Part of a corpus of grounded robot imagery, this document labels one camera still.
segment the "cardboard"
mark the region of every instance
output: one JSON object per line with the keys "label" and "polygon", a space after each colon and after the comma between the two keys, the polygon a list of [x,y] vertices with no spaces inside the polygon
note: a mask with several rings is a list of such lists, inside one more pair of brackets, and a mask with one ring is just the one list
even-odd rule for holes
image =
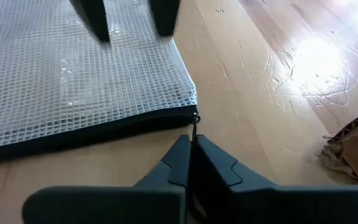
{"label": "cardboard", "polygon": [[358,118],[328,140],[321,159],[326,167],[358,180]]}

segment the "light wood floor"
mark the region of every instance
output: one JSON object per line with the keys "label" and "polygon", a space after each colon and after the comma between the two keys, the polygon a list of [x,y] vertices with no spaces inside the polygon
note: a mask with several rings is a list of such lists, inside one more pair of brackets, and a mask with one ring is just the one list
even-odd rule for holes
{"label": "light wood floor", "polygon": [[[278,184],[351,183],[319,166],[358,116],[357,0],[182,0],[175,42],[196,83],[199,132]],[[0,164],[0,223],[50,185],[136,183],[183,128]]]}

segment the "zipper pull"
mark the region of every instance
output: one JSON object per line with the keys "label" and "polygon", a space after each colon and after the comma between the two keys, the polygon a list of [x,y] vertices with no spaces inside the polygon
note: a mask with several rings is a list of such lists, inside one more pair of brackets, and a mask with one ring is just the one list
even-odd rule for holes
{"label": "zipper pull", "polygon": [[193,135],[191,137],[191,142],[195,142],[196,138],[197,138],[197,124],[199,123],[199,121],[201,120],[201,117],[198,116],[197,112],[193,113]]}

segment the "scratch on floor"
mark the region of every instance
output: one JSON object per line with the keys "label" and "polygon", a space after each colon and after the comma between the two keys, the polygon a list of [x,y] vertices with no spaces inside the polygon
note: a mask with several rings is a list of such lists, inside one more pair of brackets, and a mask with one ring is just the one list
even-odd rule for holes
{"label": "scratch on floor", "polygon": [[281,97],[281,101],[283,102],[283,105],[284,105],[285,117],[287,118],[287,112],[288,112],[287,104],[285,103],[283,95],[280,94],[280,97]]}
{"label": "scratch on floor", "polygon": [[244,58],[242,57],[241,51],[239,52],[240,55],[240,59],[241,59],[241,65],[242,65],[242,69],[244,69],[244,71],[246,70],[246,65],[244,63]]}
{"label": "scratch on floor", "polygon": [[272,93],[270,92],[270,88],[269,88],[269,86],[268,86],[266,80],[265,80],[265,83],[266,83],[266,88],[267,88],[267,91],[268,91],[268,95],[269,95],[269,97],[270,97],[270,101],[271,101],[272,104],[273,104],[273,109],[276,110],[276,106],[275,106],[275,103],[274,103],[274,101],[273,101]]}
{"label": "scratch on floor", "polygon": [[[317,100],[324,105],[324,103],[321,101],[320,97],[316,96]],[[342,127],[341,124],[339,124],[335,114],[326,106],[324,105],[324,108],[329,112],[329,114],[331,114],[331,116],[334,118],[335,123],[338,125],[338,127]]]}
{"label": "scratch on floor", "polygon": [[[269,55],[269,58],[271,58],[272,53],[271,53],[270,49],[268,49],[268,55]],[[271,69],[270,69],[270,78],[269,78],[269,80],[268,80],[268,83],[269,83],[269,84],[273,81],[274,71],[275,71],[275,69],[276,69],[276,62],[275,62],[275,60],[270,60],[270,61],[271,61],[271,64],[269,65],[269,67],[271,67]]]}
{"label": "scratch on floor", "polygon": [[341,103],[336,103],[335,101],[333,101],[329,95],[327,95],[325,92],[323,92],[322,89],[320,89],[319,86],[316,86],[316,85],[315,85],[315,87],[316,87],[317,90],[320,92],[320,94],[316,94],[316,95],[317,95],[317,96],[323,96],[323,97],[325,97],[326,99],[329,100],[329,103],[334,104],[334,105],[336,105],[336,106],[348,106],[348,105],[349,105],[349,96],[347,95],[346,91],[343,91],[343,94],[346,96],[347,101],[346,101],[346,102],[343,102],[343,103],[341,104]]}
{"label": "scratch on floor", "polygon": [[273,81],[274,81],[275,83],[280,84],[280,80],[279,80],[277,77],[274,77],[274,78],[273,78]]}
{"label": "scratch on floor", "polygon": [[197,49],[200,49],[200,43],[198,43],[198,39],[197,39],[196,35],[194,35],[194,39],[196,40]]}
{"label": "scratch on floor", "polygon": [[293,67],[291,68],[290,78],[292,78],[293,75]]}
{"label": "scratch on floor", "polygon": [[205,36],[204,32],[201,29],[198,29],[198,32],[200,32],[203,36]]}
{"label": "scratch on floor", "polygon": [[250,83],[251,83],[251,86],[252,86],[252,87],[255,87],[255,83],[254,83],[254,81],[253,81],[253,79],[252,79],[252,77],[251,77],[251,74],[250,74],[249,72],[246,72],[246,75],[248,75],[248,77],[249,77],[249,81],[250,81]]}
{"label": "scratch on floor", "polygon": [[297,12],[302,18],[305,18],[305,13],[301,9],[301,7],[297,6],[296,4],[290,4],[290,6]]}
{"label": "scratch on floor", "polygon": [[289,101],[290,101],[290,105],[291,105],[291,108],[292,108],[293,113],[296,114],[295,109],[293,108],[292,101],[291,101],[291,100],[289,100]]}
{"label": "scratch on floor", "polygon": [[240,119],[240,116],[239,116],[238,114],[236,114],[236,116],[237,116],[237,123],[238,123],[239,125],[241,125],[241,119]]}
{"label": "scratch on floor", "polygon": [[286,83],[287,81],[289,81],[289,78],[287,78],[286,80],[282,81],[282,82],[278,85],[278,87],[273,88],[273,90],[274,90],[274,91],[278,90],[278,89],[279,89],[284,83]]}
{"label": "scratch on floor", "polygon": [[240,47],[240,49],[241,49],[241,52],[244,52],[244,49],[242,48],[242,46],[241,46],[241,43],[239,42],[239,47]]}
{"label": "scratch on floor", "polygon": [[285,65],[288,67],[289,70],[291,70],[291,66],[288,63],[287,58],[292,62],[293,61],[292,55],[286,52],[285,50],[282,50],[281,52],[284,54],[284,57],[282,57],[282,59],[284,59]]}
{"label": "scratch on floor", "polygon": [[285,143],[285,141],[284,141],[284,139],[283,139],[282,137],[281,137],[281,143],[284,145],[284,148],[285,148],[285,149],[289,149],[289,150],[291,150],[292,152],[295,152],[295,153],[297,153],[297,154],[302,154],[300,151],[295,150],[294,148],[288,146],[288,145]]}
{"label": "scratch on floor", "polygon": [[200,10],[198,10],[198,7],[197,7],[197,5],[196,5],[195,2],[194,2],[194,7],[196,8],[197,14],[198,14],[198,16],[200,17],[201,22],[202,22],[203,24],[205,24],[204,19],[203,19],[203,17],[201,16]]}
{"label": "scratch on floor", "polygon": [[354,47],[352,47],[351,49],[347,49],[348,52],[350,52],[352,55],[358,57],[358,50],[356,50]]}
{"label": "scratch on floor", "polygon": [[284,108],[282,105],[280,105],[280,104],[277,103],[277,106],[278,106],[279,108],[281,108],[281,109],[284,110],[284,112],[285,112],[284,114],[287,114],[285,108]]}
{"label": "scratch on floor", "polygon": [[269,48],[267,49],[267,60],[266,60],[266,64],[265,64],[265,68],[263,69],[262,73],[260,74],[260,76],[262,76],[266,70],[267,70],[267,67],[269,65],[269,62],[270,62],[270,51],[269,51]]}
{"label": "scratch on floor", "polygon": [[272,34],[273,34],[273,36],[277,39],[277,34],[275,34],[273,31],[270,31]]}
{"label": "scratch on floor", "polygon": [[226,71],[226,67],[223,65],[223,63],[221,62],[221,60],[220,60],[220,59],[218,59],[217,57],[215,57],[215,59],[218,61],[219,65],[222,67],[224,77],[225,77],[225,78],[227,78],[227,71]]}

